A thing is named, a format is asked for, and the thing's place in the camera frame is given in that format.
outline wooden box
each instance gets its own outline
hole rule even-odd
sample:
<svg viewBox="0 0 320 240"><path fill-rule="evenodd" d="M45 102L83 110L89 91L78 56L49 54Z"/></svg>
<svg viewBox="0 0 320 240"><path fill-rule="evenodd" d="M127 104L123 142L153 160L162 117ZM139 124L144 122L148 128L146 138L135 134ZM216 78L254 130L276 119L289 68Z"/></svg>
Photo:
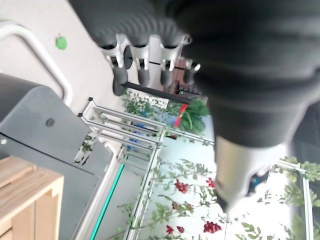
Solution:
<svg viewBox="0 0 320 240"><path fill-rule="evenodd" d="M17 157L0 160L0 240L58 240L64 177Z"/></svg>

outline green plant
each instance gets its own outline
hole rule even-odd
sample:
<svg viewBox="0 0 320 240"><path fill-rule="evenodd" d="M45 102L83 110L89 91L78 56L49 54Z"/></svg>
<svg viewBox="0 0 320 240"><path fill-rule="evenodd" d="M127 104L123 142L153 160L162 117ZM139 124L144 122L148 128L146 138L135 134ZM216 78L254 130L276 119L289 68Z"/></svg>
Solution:
<svg viewBox="0 0 320 240"><path fill-rule="evenodd" d="M281 159L285 162L296 164L303 170L305 173L302 174L302 177L308 179L310 182L320 181L320 164L310 163L308 161L304 163L299 163L296 157L285 157ZM284 200L288 205L293 205L296 207L302 207L305 204L304 194L302 190L297 186L298 171L293 169L287 169L280 166L275 167L275 172L284 173L290 179L291 183L286 185L284 188ZM320 207L320 199L317 199L318 196L310 189L310 197L312 207ZM301 240L304 237L303 229L303 220L302 218L295 214L290 227L283 226L288 237L287 240ZM313 226L314 230L314 239L320 240L320 225L315 222Z"/></svg>
<svg viewBox="0 0 320 240"><path fill-rule="evenodd" d="M144 228L155 228L158 224L169 223L170 220L174 218L199 218L203 221L203 231L209 234L213 234L217 231L221 231L222 227L217 223L213 223L210 220L209 212L207 215L203 216L194 216L195 209L197 208L207 208L209 209L211 205L217 204L217 197L215 195L214 181L208 175L213 172L208 171L208 169L201 163L193 163L187 159L181 159L177 163L170 163L163 161L160 157L158 158L158 163L169 168L167 174L162 173L159 170L159 167L155 167L152 170L153 177L152 181L156 184L162 185L164 181L169 181L163 184L165 190L176 189L175 192L179 191L181 194L194 194L200 197L200 201L197 205L189 204L187 201L178 202L173 199L170 194L167 195L158 195L158 198L163 198L169 204L162 204L160 202L152 202L155 206L155 210L151 213L150 219L145 219L146 224L142 225L141 222L136 221L132 216L133 204L122 204L118 208L121 209L121 212L127 214L126 224L130 229L144 229ZM197 180L199 177L208 179L206 184L187 184L182 181L188 181L189 179ZM185 235L190 235L183 226L170 226L167 225L166 233L163 235L151 235L148 237L149 240L182 240L186 239ZM117 228L116 234L107 238L107 240L119 240L124 236L125 231L121 228ZM190 236L192 239L201 239L200 236Z"/></svg>
<svg viewBox="0 0 320 240"><path fill-rule="evenodd" d="M160 119L165 121L166 115L178 117L181 107L183 106L182 103L170 101L166 109L160 108L158 106L159 101L156 101L154 105L151 105L149 98L142 98L129 90L123 95L122 100L127 113L143 116L156 121L159 121ZM206 104L202 100L194 99L181 114L179 129L195 134L201 134L206 128L202 117L209 114L210 111Z"/></svg>

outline climbing plant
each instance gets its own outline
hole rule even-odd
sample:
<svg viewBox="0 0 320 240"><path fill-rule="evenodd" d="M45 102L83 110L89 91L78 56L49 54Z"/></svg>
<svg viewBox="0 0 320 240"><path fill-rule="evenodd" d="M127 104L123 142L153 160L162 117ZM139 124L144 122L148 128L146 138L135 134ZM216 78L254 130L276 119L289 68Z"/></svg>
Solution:
<svg viewBox="0 0 320 240"><path fill-rule="evenodd" d="M287 162L296 162L291 158L284 159ZM208 235L215 234L223 231L225 223L232 225L235 222L243 227L243 231L236 233L235 237L239 240L280 240L275 235L265 235L260 228L249 222L244 221L249 213L244 213L241 218L230 218L227 215L217 214L217 217L212 218L210 210L214 205L217 205L217 197L215 193L216 183L214 180L215 172L209 171L208 168L201 163L194 163L187 159L180 159L178 162L171 163L164 159L158 159L158 167L152 170L152 179L156 187L162 188L163 194L157 195L157 200L152 200L152 204L155 206L151 213L150 219L145 219L143 223L139 220L133 224L135 217L133 213L133 203L119 205L118 208L122 213L127 214L126 224L129 229L154 229L163 228L163 233L160 235L150 235L148 240L201 240L206 239ZM305 169L305 176L308 179L316 181L318 177L319 165L313 163L301 163L301 168ZM167 166L168 171L161 171L160 166ZM273 168L275 173L283 173L293 176L299 174L295 171L288 170L275 166ZM257 202L258 204L271 204L272 201L276 201L279 204L285 204L289 206L301 207L304 205L303 193L296 184L297 178L292 178L288 185L285 186L283 194L272 194L269 190L265 192L264 196ZM190 204L187 201L177 200L177 194L198 196L197 204ZM319 207L319 200L317 195L311 191L312 206ZM207 214L202 216L197 215L197 209L207 209ZM192 218L203 221L202 233L197 235L188 232L188 228L185 225L174 225L171 222L177 218ZM287 240L301 240L304 237L303 220L299 215L294 215L291 226L283 225L283 230L287 233ZM108 237L106 240L122 240L125 234L125 229L117 228L117 232ZM314 239L320 240L320 225L314 223Z"/></svg>

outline metal railing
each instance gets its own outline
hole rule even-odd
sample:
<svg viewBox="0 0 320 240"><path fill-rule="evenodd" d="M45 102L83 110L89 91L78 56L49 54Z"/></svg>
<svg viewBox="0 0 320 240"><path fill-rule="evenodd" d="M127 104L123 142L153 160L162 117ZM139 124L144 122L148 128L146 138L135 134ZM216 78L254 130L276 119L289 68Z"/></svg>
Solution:
<svg viewBox="0 0 320 240"><path fill-rule="evenodd" d="M62 100L64 104L70 106L73 98L72 87L39 39L29 29L17 23L0 21L0 41L11 35L21 37L32 49L35 56L40 60L43 66L49 71L49 73L54 77L55 81L61 87Z"/></svg>
<svg viewBox="0 0 320 240"><path fill-rule="evenodd" d="M98 111L99 113L106 114L104 119L105 123L94 122L92 120L87 120L86 114L89 109ZM117 122L115 120L109 120L108 115L114 116L117 118L121 118L122 120L131 121L132 123L143 123L145 126L151 126L151 132L154 133L149 137L141 136L138 133L148 133L150 129L141 126L141 125L133 125L127 122ZM124 234L125 240L136 240L139 235L139 229L135 229L134 227L141 223L144 219L144 212L148 207L149 197L152 194L153 190L153 169L156 168L158 164L158 156L161 151L161 147L163 145L164 137L167 133L171 133L177 136L183 136L195 142L200 142L205 146L214 146L215 142L192 133L184 132L176 128L169 128L162 122L157 122L154 120L150 120L148 118L136 116L129 113L118 112L115 110L111 110L105 107L98 106L92 97L88 99L88 102L85 105L82 113L78 115L86 124L91 126L93 129L99 129L100 136L103 138L107 138L119 143L122 143L120 151L123 154L122 158L118 158L120 164L125 164L133 167L137 167L139 169L143 169L146 171L146 174L142 180L140 195L138 200L136 201L132 216L135 216L134 221L131 226L128 226L126 232ZM132 152L128 150L128 147L137 148L143 151L147 151L150 154L142 155L139 152ZM135 164L132 160L124 160L127 157L134 157L136 159L140 159L145 162L146 166L140 166ZM305 215L305 235L307 240L313 240L314 232L313 232L313 213L312 213L312 201L310 195L309 181L304 177L305 170L301 169L299 165L288 163L286 161L280 160L277 164L283 168L288 168L292 170L296 170L301 174L302 177L302 186L303 186L303 194L304 194L304 215ZM109 166L108 170L112 172L112 167Z"/></svg>

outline metal rack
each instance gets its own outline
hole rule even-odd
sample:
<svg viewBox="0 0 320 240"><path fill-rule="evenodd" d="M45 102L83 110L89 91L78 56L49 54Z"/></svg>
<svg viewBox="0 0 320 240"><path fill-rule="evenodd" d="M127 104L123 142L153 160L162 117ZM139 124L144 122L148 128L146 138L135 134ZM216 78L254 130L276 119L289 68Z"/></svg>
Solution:
<svg viewBox="0 0 320 240"><path fill-rule="evenodd" d="M89 111L99 111L100 113L102 113L105 117L104 123L88 120L86 115ZM120 120L116 121L112 119L111 116L119 118ZM99 131L99 134L102 138L106 138L122 144L122 148L120 149L120 152L117 155L117 161L120 164L141 168L141 166L137 166L134 163L134 161L127 161L126 159L128 156L133 156L134 158L146 162L146 166L143 167L143 170L146 171L146 174L141 184L140 195L134 205L132 212L132 215L135 216L135 219L131 225L132 227L134 227L138 223L141 223L144 220L144 213L148 208L149 197L152 194L153 190L152 169L158 166L158 155L161 151L164 138L167 134L182 136L190 140L200 142L206 146L215 145L214 141L210 139L192 133L184 132L178 129L170 128L162 122L99 106L95 103L92 97L88 99L85 108L81 113L79 113L78 117L80 117L87 125L89 125L92 130ZM130 124L130 122L141 123L144 124L145 127L138 124ZM148 151L149 155L146 156L140 154L139 152L132 152L128 150L128 147L134 147L137 149ZM304 177L305 171L301 169L298 165L288 163L283 160L280 160L277 164L284 168L294 169L301 174L305 202L305 235L307 240L313 240L312 202L310 196L309 181ZM117 171L117 169L115 168L115 166L110 165L107 171L111 173ZM89 214L86 214L82 222L89 222L89 217ZM128 227L125 232L124 239L136 240L138 239L138 235L138 229L130 229Z"/></svg>

